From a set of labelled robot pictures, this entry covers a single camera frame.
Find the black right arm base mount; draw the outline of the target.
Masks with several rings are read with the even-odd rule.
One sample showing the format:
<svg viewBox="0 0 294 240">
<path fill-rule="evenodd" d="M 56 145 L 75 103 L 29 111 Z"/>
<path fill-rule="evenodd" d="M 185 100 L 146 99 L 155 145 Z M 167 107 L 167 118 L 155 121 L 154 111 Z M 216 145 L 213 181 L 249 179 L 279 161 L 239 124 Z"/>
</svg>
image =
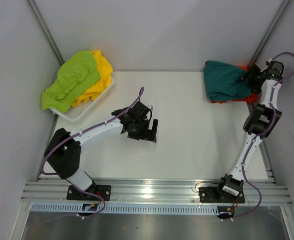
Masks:
<svg viewBox="0 0 294 240">
<path fill-rule="evenodd" d="M 194 187 L 201 203 L 244 204 L 243 180 L 225 174 L 219 182 L 201 181 Z"/>
</svg>

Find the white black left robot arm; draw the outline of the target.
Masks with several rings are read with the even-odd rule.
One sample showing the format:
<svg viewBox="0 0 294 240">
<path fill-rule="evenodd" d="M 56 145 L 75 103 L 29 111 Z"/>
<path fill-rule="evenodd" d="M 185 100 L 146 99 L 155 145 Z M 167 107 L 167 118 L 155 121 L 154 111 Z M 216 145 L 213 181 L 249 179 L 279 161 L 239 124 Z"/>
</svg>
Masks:
<svg viewBox="0 0 294 240">
<path fill-rule="evenodd" d="M 77 189 L 84 200 L 95 195 L 94 180 L 80 167 L 81 154 L 95 143 L 106 138 L 127 133 L 134 140 L 157 142 L 158 119 L 152 118 L 150 107 L 137 101 L 134 105 L 117 109 L 104 121 L 79 131 L 58 129 L 44 154 L 44 161 L 54 174 Z"/>
</svg>

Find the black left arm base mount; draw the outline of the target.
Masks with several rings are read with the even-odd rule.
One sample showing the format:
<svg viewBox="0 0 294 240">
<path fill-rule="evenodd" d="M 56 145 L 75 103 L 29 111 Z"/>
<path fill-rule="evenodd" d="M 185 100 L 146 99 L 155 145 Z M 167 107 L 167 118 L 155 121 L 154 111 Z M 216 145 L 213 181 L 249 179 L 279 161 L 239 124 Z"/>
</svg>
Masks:
<svg viewBox="0 0 294 240">
<path fill-rule="evenodd" d="M 100 201 L 100 198 L 93 195 L 99 196 L 105 201 L 109 201 L 111 196 L 111 185 L 93 185 L 87 190 L 78 190 L 70 185 L 66 199 L 73 201 Z"/>
</svg>

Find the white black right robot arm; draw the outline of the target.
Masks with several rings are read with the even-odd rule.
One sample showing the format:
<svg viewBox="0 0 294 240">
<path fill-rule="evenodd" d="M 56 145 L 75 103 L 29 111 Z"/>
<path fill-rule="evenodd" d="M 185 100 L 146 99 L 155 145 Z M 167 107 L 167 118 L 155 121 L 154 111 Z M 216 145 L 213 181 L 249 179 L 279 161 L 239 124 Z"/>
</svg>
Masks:
<svg viewBox="0 0 294 240">
<path fill-rule="evenodd" d="M 282 86 L 284 64 L 270 59 L 264 69 L 256 65 L 244 75 L 249 86 L 261 94 L 260 102 L 246 119 L 243 144 L 233 168 L 221 178 L 215 189 L 215 196 L 221 202 L 235 200 L 242 194 L 244 182 L 248 179 L 246 171 L 260 144 L 267 138 L 282 116 L 277 100 Z"/>
</svg>

